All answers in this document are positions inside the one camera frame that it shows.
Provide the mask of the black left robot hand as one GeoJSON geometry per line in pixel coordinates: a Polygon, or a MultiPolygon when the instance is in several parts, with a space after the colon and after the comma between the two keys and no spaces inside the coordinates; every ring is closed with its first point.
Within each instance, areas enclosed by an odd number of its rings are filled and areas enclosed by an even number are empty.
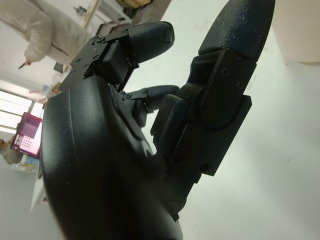
{"type": "Polygon", "coordinates": [[[40,165],[67,240],[181,240],[179,212],[213,176],[252,101],[244,91],[271,27],[273,0],[230,0],[184,86],[126,93],[140,63],[175,41],[166,21],[93,37],[43,116],[40,165]]]}

